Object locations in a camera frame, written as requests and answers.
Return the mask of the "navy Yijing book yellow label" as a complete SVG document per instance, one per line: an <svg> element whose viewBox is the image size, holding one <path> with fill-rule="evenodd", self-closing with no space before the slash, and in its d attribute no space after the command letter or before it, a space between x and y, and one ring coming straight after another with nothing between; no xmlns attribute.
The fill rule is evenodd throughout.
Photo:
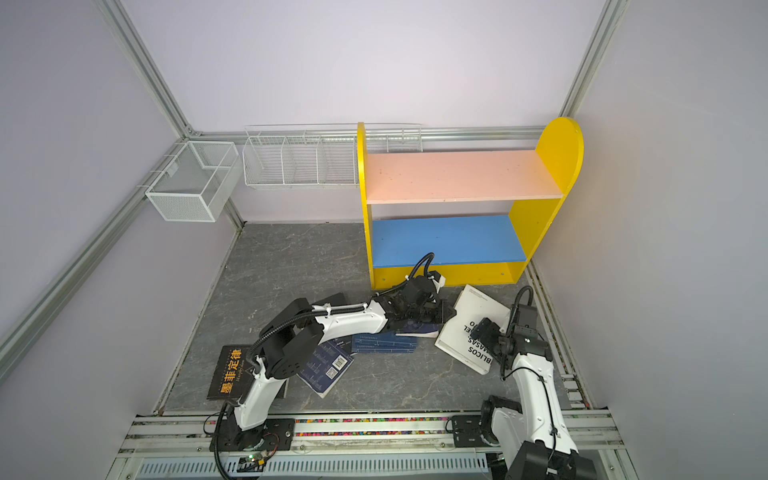
<svg viewBox="0 0 768 480"><path fill-rule="evenodd" d="M442 324L408 322L396 331L397 336L416 338L436 338L442 330Z"/></svg>

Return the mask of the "blue Lunyu book yellow label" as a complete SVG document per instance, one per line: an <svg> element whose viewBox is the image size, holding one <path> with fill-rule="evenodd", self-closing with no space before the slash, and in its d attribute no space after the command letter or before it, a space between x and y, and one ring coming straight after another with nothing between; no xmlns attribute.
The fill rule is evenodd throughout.
<svg viewBox="0 0 768 480"><path fill-rule="evenodd" d="M394 333L358 334L352 338L353 353L413 353L418 346L415 337Z"/></svg>

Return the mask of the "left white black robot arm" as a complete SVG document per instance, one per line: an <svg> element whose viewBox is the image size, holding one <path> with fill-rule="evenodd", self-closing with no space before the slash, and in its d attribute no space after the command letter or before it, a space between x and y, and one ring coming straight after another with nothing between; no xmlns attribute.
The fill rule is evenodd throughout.
<svg viewBox="0 0 768 480"><path fill-rule="evenodd" d="M455 317L455 308L439 297L443 284L418 276L358 304L291 302L241 357L253 382L233 409L237 427L261 427L284 382L304 368L319 345L350 335L397 332L410 323L442 325Z"/></svg>

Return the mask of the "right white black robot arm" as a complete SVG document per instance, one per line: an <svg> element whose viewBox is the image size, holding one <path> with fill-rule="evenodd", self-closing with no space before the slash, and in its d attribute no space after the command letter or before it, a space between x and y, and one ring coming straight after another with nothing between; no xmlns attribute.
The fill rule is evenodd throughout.
<svg viewBox="0 0 768 480"><path fill-rule="evenodd" d="M538 331L513 322L503 334L484 318L471 331L513 379L520 399L490 396L481 423L505 457L506 479L596 479L594 462L579 453L557 399L550 346Z"/></svg>

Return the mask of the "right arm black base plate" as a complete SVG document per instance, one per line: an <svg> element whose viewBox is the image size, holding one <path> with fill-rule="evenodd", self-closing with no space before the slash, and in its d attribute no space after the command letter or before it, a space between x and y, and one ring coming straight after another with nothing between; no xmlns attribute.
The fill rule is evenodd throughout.
<svg viewBox="0 0 768 480"><path fill-rule="evenodd" d="M460 414L446 422L457 448L497 447L498 439L492 433L491 420L481 414Z"/></svg>

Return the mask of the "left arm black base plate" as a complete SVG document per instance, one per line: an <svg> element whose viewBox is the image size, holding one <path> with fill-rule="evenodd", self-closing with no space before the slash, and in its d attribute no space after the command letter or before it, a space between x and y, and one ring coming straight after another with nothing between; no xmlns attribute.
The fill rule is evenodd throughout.
<svg viewBox="0 0 768 480"><path fill-rule="evenodd" d="M234 419L225 418L215 427L209 450L213 452L215 444L220 452L289 450L295 425L291 418L268 418L261 426L244 431Z"/></svg>

